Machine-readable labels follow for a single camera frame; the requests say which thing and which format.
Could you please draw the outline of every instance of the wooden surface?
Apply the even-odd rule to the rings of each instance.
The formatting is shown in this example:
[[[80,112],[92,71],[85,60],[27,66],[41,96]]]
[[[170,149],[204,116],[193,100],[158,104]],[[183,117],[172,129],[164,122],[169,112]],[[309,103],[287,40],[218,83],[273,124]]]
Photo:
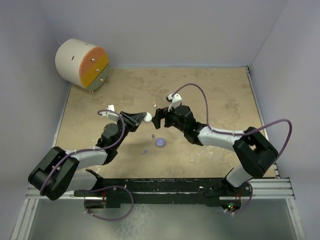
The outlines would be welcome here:
[[[91,148],[111,122],[98,116],[98,110],[113,104],[117,112],[154,115],[153,103],[158,108],[167,107],[166,96],[186,83],[196,83],[204,89],[211,126],[226,130],[261,126],[243,68],[116,68],[93,94],[71,87],[56,145],[65,150]],[[179,94],[196,120],[205,123],[201,92],[187,86]],[[165,147],[156,147],[152,134],[165,138]],[[110,164],[91,169],[105,178],[200,178],[224,177],[240,164],[231,151],[192,145],[174,127],[155,130],[152,123],[143,123],[136,132],[129,133],[118,152]],[[265,177],[274,176],[271,167]]]

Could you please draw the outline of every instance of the table top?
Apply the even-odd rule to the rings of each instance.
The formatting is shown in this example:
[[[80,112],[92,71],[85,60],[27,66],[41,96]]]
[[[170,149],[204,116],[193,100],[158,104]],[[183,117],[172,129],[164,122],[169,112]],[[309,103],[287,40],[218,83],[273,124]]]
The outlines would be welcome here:
[[[166,97],[186,83],[196,83],[206,94],[211,126],[226,130],[260,127],[261,122],[244,68],[114,68],[94,93],[72,86],[56,145],[65,150],[91,148],[111,123],[97,111],[114,105],[117,112],[149,112],[168,106]],[[187,86],[179,94],[194,117],[206,122],[201,92]],[[166,145],[155,146],[152,134]],[[205,178],[224,177],[240,162],[234,152],[214,146],[192,145],[175,129],[155,130],[142,123],[129,133],[115,159],[104,166],[93,166],[104,178]],[[271,167],[265,177],[274,177]]]

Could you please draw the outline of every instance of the aluminum frame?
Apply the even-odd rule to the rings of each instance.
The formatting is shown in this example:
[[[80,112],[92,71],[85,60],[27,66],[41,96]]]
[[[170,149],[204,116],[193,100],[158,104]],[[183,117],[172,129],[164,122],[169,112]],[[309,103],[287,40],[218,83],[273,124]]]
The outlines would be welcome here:
[[[242,66],[245,69],[248,81],[251,87],[251,91],[253,94],[254,102],[258,111],[258,115],[260,117],[261,124],[264,125],[264,120],[261,114],[261,110],[259,107],[259,103],[257,100],[257,96],[255,90],[253,88],[252,79],[250,76],[250,68],[248,66]],[[68,96],[66,97],[61,116],[56,128],[56,133],[53,138],[52,147],[56,145],[59,130],[61,127],[61,123],[63,120],[63,116],[65,113],[66,105],[69,98],[69,93],[72,85],[69,87]],[[268,133],[264,129],[264,134],[267,139]],[[281,179],[279,176],[278,168],[276,164],[273,164],[275,178],[262,178],[262,179],[252,179],[250,181],[253,187],[253,199],[286,199],[288,211],[290,214],[290,218],[292,221],[292,225],[295,231],[295,235],[297,240],[305,240],[305,233],[302,227],[301,219],[299,217],[298,208],[295,203],[295,195],[292,189],[292,185],[289,178]],[[20,210],[20,214],[18,216],[16,225],[13,230],[13,234],[11,240],[28,240],[30,230],[33,224],[34,216],[37,210],[38,202],[40,199],[46,199],[45,196],[40,196],[39,191],[34,188],[32,185],[29,186],[23,206]],[[75,197],[73,191],[65,192],[61,197],[61,199],[69,199],[69,200],[81,200],[84,197]],[[99,197],[86,197],[86,200],[98,200]],[[229,197],[220,197],[221,200],[229,200],[233,198]]]

